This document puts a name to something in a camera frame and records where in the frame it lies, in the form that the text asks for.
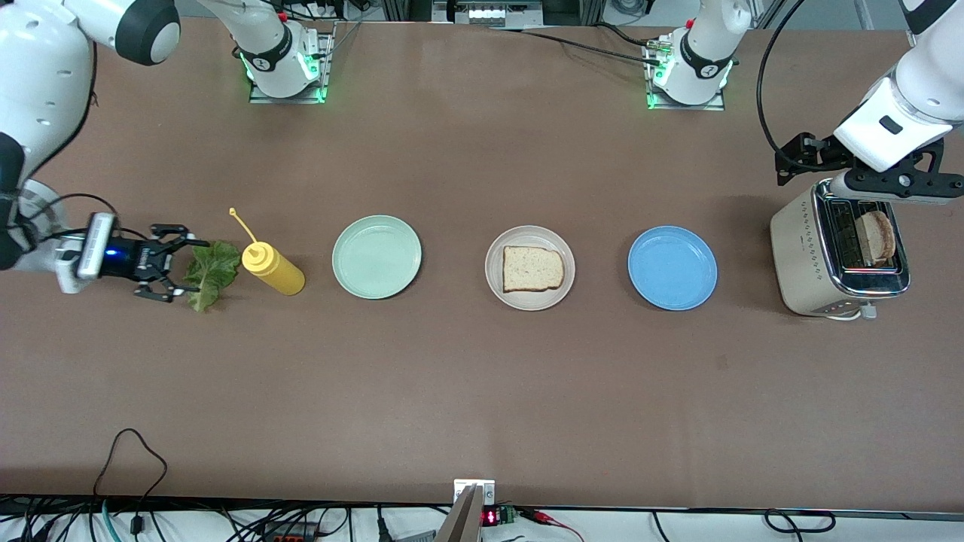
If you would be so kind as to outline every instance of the black plug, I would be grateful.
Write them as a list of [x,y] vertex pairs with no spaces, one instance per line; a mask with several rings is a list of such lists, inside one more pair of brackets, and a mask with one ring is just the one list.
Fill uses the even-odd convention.
[[382,517],[382,507],[378,507],[378,542],[395,542],[391,538],[391,533],[388,532],[388,525],[385,523],[385,518]]
[[144,518],[140,515],[136,515],[130,519],[130,533],[140,534],[144,532]]

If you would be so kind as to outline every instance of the slice of bread on plate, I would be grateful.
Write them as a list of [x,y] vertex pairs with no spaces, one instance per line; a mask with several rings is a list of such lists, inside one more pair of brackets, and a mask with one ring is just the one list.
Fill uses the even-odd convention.
[[890,218],[885,213],[871,211],[862,214],[856,222],[854,226],[857,228],[857,240],[866,264],[877,265],[894,257],[897,236]]
[[502,291],[546,291],[562,286],[562,255],[540,247],[502,248]]

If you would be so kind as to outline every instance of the white floor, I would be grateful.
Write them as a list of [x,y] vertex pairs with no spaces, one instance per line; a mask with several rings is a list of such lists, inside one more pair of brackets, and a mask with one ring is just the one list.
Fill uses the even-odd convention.
[[[624,511],[553,511],[556,520],[577,529],[585,542],[660,542],[648,512]],[[132,514],[120,514],[112,521],[120,542],[132,542],[128,534]],[[239,522],[248,523],[264,515],[264,512],[241,511],[232,513]],[[309,516],[317,521],[320,512]],[[444,516],[429,508],[386,508],[384,511],[388,530],[396,540],[438,529]],[[141,542],[161,542],[147,514],[145,532]],[[346,518],[342,509],[331,510],[321,525],[323,530],[336,528]],[[158,523],[167,542],[223,542],[232,535],[230,523],[214,512],[159,512]],[[692,514],[661,512],[666,535],[671,542],[794,542],[791,534],[770,530],[759,515],[740,514]],[[48,538],[51,542],[62,531],[56,526]],[[801,528],[816,527],[826,520],[799,519]],[[352,531],[346,525],[342,530],[325,538],[327,542],[377,542],[376,514],[372,508],[355,509],[352,512]],[[23,521],[15,520],[0,524],[0,540],[18,539]],[[98,542],[111,542],[100,515],[94,516],[94,531]],[[483,539],[487,542],[503,542],[522,536],[518,542],[579,542],[575,535],[562,528],[539,526],[526,520],[517,523],[484,528]],[[804,534],[805,542],[960,542],[964,540],[964,522],[917,521],[906,519],[838,519],[833,530],[823,534]],[[90,542],[86,516],[78,519],[70,530],[66,542]]]

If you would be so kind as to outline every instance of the yellow squeeze bottle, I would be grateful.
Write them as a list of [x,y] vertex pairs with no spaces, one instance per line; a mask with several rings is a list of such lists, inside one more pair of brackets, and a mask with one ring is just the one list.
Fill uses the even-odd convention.
[[305,287],[305,274],[268,243],[254,238],[248,225],[232,207],[228,213],[238,221],[253,241],[241,255],[241,263],[251,274],[284,295],[294,295]]

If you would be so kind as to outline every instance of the green lettuce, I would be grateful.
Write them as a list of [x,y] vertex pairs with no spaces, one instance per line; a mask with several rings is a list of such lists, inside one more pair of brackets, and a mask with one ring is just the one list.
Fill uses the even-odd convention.
[[197,312],[214,304],[221,290],[234,282],[241,264],[241,251],[227,241],[214,241],[210,247],[194,247],[194,261],[187,266],[184,283],[201,291],[188,292],[187,303]]

